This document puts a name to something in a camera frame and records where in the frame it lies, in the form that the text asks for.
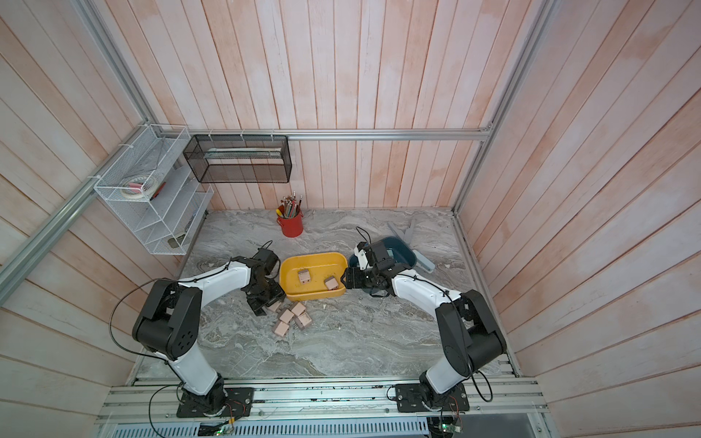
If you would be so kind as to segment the pink plug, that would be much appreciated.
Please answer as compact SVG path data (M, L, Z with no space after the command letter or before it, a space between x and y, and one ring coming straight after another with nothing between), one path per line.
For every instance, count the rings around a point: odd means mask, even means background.
M279 314L281 311L284 310L284 302L283 301L277 301L273 303L272 305L268 306L268 310L270 312Z
M298 279L299 279L299 282L303 285L310 283L310 281L311 281L310 270L308 270L308 269L299 270L298 271Z
M295 314L291 310L284 310L280 315L279 315L279 320L285 324L290 325L290 322L292 319L295 318Z
M306 330L312 324L312 318L307 312L295 316L295 322L301 330Z
M327 290L336 290L340 287L339 281L337 281L337 278L334 276L327 277L324 280L324 285Z
M302 302L296 302L290 307L290 311L295 316L300 316L307 311L307 308Z
M273 333L281 338L286 337L288 332L290 331L290 325L286 323L285 321L279 320L274 328L273 328Z

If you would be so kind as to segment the yellow plastic tray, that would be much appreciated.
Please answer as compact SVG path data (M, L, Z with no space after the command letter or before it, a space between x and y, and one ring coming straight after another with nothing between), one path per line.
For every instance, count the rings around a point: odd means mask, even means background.
M331 299L346 292L346 287L341 283L346 268L348 261L338 252L296 255L282 262L279 284L290 301ZM298 279L298 271L301 269L308 269L311 273L311 281L306 285ZM331 276L339 281L340 287L336 290L327 290L324 285L324 280Z

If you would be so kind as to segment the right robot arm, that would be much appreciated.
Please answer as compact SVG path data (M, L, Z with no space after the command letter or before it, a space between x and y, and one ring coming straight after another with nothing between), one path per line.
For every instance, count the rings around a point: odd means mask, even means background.
M439 286L395 261L380 241L359 243L354 257L357 263L341 277L346 288L385 291L418 306L437 323L443 357L420 377L426 403L454 390L506 352L505 337L480 292Z

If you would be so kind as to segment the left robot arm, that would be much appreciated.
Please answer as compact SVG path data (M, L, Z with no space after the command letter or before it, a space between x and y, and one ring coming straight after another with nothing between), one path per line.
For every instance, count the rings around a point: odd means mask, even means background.
M233 257L197 277L156 280L134 324L133 339L166 361L187 393L213 394L220 374L197 345L202 309L240 291L254 315L266 315L285 296L273 276L278 266L279 257L261 247L253 257Z

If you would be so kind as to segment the dark teal plastic tray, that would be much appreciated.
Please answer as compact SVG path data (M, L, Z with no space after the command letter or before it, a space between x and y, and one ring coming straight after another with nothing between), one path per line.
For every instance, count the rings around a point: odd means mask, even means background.
M397 264L405 264L409 268L415 267L416 255L401 239L397 237L383 237L381 242Z

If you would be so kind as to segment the pink plug bottom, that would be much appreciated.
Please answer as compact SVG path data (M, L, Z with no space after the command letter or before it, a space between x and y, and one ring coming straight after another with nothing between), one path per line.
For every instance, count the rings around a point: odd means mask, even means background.
M288 332L290 331L290 325L286 323L285 321L279 320L274 328L273 328L273 333L281 338L286 337Z

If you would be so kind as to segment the grey plastic clip tool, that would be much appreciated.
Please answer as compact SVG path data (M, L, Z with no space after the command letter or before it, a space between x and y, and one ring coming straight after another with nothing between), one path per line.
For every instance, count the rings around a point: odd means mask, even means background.
M405 229L401 229L399 226L397 226L394 223L389 223L388 224L390 230L392 233L400 240L402 240L407 246L412 246L413 242L413 237L414 237L414 228L415 228L415 221L412 220Z

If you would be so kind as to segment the red pencil cup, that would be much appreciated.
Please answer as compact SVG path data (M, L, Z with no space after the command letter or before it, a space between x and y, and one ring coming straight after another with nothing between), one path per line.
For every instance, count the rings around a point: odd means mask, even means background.
M276 210L277 223L285 237L300 237L304 231L301 197L296 193L285 196Z

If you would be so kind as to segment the tape roll on shelf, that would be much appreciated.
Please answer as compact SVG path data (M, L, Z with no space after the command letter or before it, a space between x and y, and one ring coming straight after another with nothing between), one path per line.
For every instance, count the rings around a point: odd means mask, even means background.
M158 179L153 175L141 174L126 180L118 193L126 200L151 199L158 188Z

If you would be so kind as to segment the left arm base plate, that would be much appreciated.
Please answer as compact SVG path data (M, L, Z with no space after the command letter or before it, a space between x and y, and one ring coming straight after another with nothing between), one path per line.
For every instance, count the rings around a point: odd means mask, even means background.
M215 387L209 394L184 391L177 418L247 417L251 412L254 389L250 387Z

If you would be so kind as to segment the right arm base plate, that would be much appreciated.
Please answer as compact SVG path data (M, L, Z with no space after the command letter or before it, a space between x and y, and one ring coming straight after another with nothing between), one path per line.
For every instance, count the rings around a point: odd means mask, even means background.
M468 412L469 400L462 383L439 394L427 383L405 383L394 386L394 399L399 412Z

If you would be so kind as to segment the black mesh wall basket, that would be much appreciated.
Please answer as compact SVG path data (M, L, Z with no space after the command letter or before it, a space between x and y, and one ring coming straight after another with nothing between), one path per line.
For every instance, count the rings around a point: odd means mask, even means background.
M292 160L280 135L197 134L184 158L204 184L286 184Z

